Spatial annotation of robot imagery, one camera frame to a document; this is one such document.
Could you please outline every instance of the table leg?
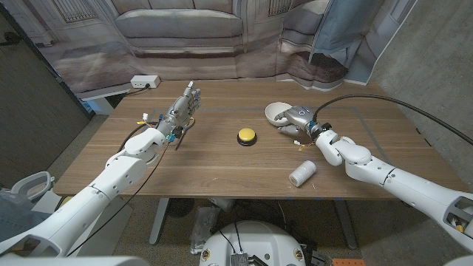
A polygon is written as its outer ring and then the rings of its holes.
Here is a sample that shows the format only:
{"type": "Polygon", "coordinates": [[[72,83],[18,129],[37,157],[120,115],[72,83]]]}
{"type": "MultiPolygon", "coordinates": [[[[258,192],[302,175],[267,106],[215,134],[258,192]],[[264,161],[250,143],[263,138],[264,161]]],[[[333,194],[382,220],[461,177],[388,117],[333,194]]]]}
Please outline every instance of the table leg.
{"type": "Polygon", "coordinates": [[[355,231],[353,230],[352,220],[348,213],[347,203],[344,200],[335,200],[333,203],[347,247],[351,250],[355,250],[358,248],[358,244],[356,243],[355,231]]]}
{"type": "Polygon", "coordinates": [[[95,114],[97,115],[111,115],[114,110],[110,103],[105,99],[105,97],[87,100],[86,102],[90,105],[92,110],[94,110],[95,114]]]}
{"type": "Polygon", "coordinates": [[[149,236],[149,244],[156,245],[160,236],[161,228],[164,224],[164,217],[166,217],[166,209],[168,208],[169,198],[160,198],[157,205],[156,216],[154,217],[153,228],[149,236]]]}

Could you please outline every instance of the power strip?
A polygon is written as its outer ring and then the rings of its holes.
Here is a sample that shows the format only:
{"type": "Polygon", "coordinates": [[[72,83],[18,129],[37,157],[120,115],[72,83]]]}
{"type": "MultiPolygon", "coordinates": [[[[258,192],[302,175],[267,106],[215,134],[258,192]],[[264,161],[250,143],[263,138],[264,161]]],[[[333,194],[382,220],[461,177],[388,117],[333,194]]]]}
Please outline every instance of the power strip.
{"type": "Polygon", "coordinates": [[[160,77],[157,75],[136,75],[130,80],[135,89],[142,89],[146,84],[149,84],[149,88],[156,88],[160,82],[160,77]]]}

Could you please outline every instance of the desk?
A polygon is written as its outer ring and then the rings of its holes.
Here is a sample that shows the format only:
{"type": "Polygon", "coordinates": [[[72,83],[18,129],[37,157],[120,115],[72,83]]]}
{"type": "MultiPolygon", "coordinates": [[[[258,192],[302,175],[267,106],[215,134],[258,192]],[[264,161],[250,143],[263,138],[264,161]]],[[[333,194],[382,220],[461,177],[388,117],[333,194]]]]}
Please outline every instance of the desk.
{"type": "MultiPolygon", "coordinates": [[[[143,113],[165,112],[187,84],[188,81],[162,82],[156,89],[124,98],[60,178],[55,193],[74,195],[90,184],[137,126],[143,113]]],[[[197,81],[195,87],[202,90],[202,106],[194,114],[195,126],[177,151],[170,146],[138,196],[394,199],[379,187],[349,178],[344,166],[329,165],[316,146],[298,151],[293,138],[278,132],[265,117],[265,107],[275,101],[315,110],[346,94],[386,95],[376,83],[368,86],[344,83],[331,92],[306,90],[294,82],[197,81]],[[254,146],[237,143],[238,131],[246,127],[254,129],[258,136],[254,146]],[[312,160],[317,172],[297,188],[288,176],[305,160],[312,160]]],[[[331,123],[339,136],[350,137],[387,163],[447,188],[467,191],[394,103],[346,99],[323,109],[318,119],[321,123],[331,123]]],[[[121,195],[131,196],[139,187],[137,184],[121,195]]]]}

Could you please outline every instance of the white roll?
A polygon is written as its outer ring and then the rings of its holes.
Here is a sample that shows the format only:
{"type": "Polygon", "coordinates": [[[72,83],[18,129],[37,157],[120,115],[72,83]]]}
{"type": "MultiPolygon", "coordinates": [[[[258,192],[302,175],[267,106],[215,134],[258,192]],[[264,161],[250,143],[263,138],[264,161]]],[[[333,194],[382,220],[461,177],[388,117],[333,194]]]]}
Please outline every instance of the white roll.
{"type": "Polygon", "coordinates": [[[289,180],[293,185],[299,187],[304,183],[309,177],[312,177],[313,173],[317,170],[316,164],[310,162],[309,160],[303,162],[292,174],[289,175],[289,180]]]}

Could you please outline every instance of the yellow button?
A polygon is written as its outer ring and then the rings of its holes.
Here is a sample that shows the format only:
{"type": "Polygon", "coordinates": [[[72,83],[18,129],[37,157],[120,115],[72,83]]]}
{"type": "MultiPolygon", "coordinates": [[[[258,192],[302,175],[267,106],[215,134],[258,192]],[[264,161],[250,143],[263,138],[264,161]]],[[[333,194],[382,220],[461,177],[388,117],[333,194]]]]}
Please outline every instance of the yellow button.
{"type": "Polygon", "coordinates": [[[252,141],[256,136],[253,129],[242,129],[238,132],[238,137],[243,141],[252,141]]]}

